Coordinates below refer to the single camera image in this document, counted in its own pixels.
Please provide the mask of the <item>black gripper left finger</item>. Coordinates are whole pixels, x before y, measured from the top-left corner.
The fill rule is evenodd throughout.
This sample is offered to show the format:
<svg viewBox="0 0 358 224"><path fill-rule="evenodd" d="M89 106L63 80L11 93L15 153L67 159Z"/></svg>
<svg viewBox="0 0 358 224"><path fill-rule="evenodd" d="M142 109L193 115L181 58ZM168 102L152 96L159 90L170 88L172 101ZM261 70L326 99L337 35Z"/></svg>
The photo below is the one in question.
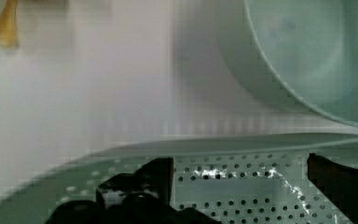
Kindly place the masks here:
<svg viewBox="0 0 358 224"><path fill-rule="evenodd" d="M156 158L133 173L120 173L110 177L95 190L95 201L102 209L122 204L134 193L149 194L164 204L172 197L173 158Z"/></svg>

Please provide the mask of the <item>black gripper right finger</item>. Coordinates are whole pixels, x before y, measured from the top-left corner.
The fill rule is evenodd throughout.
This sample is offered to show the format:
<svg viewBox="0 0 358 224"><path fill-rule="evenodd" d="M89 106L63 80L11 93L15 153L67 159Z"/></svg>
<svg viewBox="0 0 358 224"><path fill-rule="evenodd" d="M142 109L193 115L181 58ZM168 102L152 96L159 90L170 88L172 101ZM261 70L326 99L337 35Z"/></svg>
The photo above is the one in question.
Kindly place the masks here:
<svg viewBox="0 0 358 224"><path fill-rule="evenodd" d="M358 224L358 169L310 153L308 180L353 224Z"/></svg>

